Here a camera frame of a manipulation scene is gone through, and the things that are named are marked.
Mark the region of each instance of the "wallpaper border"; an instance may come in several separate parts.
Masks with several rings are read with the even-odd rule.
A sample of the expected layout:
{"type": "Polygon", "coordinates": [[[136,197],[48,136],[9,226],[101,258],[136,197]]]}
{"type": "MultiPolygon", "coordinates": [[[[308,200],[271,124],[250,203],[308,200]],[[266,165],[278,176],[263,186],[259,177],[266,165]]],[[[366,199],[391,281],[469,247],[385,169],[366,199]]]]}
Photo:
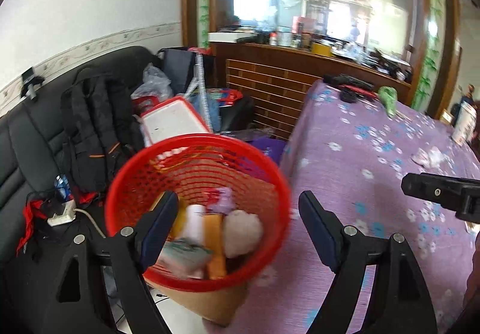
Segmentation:
{"type": "MultiPolygon", "coordinates": [[[[142,40],[159,36],[174,35],[175,33],[180,32],[181,24],[180,22],[177,22],[113,33],[61,52],[40,64],[37,64],[33,69],[36,75],[45,78],[44,84],[46,84],[69,69],[78,66],[85,61],[91,60],[97,55],[142,40]]],[[[18,76],[0,90],[0,116],[6,114],[21,101],[21,90],[21,76],[18,76]]]]}

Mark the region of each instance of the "white floor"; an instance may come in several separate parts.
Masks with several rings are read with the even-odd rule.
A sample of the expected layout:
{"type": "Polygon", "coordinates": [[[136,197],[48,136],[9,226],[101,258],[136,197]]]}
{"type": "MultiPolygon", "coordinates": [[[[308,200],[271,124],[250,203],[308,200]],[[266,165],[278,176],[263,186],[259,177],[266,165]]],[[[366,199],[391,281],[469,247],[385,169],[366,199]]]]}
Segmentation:
{"type": "MultiPolygon", "coordinates": [[[[164,299],[164,297],[157,296],[160,291],[156,289],[152,289],[150,293],[152,294],[154,302],[164,299]]],[[[182,307],[180,304],[167,299],[159,301],[157,308],[172,334],[206,334],[202,318],[185,307],[182,307]]],[[[117,327],[120,331],[131,334],[130,327],[125,318],[120,320],[117,327]]]]}

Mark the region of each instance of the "green cloth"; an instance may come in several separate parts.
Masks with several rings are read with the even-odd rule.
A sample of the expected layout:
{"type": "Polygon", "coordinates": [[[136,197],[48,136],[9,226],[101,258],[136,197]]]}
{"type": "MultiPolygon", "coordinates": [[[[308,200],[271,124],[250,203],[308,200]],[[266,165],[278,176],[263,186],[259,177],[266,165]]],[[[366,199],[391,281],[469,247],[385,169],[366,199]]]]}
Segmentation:
{"type": "Polygon", "coordinates": [[[378,98],[385,106],[388,117],[393,118],[397,114],[397,90],[393,87],[382,86],[378,90],[378,98]]]}

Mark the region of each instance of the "black backpack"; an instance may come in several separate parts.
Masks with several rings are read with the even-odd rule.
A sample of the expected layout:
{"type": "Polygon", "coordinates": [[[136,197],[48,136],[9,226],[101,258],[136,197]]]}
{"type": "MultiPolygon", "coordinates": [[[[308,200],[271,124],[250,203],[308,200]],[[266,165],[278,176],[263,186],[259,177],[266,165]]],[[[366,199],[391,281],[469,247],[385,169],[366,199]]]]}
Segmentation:
{"type": "Polygon", "coordinates": [[[78,191],[105,192],[117,171],[143,148],[133,105],[122,81],[96,68],[85,68],[61,95],[67,134],[63,173],[78,201],[78,191]]]}

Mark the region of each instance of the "blue gripper pad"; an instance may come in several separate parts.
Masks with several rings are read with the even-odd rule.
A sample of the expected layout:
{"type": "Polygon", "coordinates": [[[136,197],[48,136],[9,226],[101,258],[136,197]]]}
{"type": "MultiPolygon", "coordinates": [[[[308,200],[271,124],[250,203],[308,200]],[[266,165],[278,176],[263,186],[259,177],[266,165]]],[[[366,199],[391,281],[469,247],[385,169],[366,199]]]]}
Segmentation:
{"type": "Polygon", "coordinates": [[[298,211],[320,260],[337,273],[343,247],[342,223],[333,212],[323,209],[310,190],[298,198],[298,211]]]}
{"type": "Polygon", "coordinates": [[[144,272],[157,262],[177,217],[178,204],[179,199],[175,193],[165,192],[153,211],[147,212],[138,221],[135,230],[139,240],[136,240],[136,244],[137,251],[140,252],[139,263],[144,272]]]}

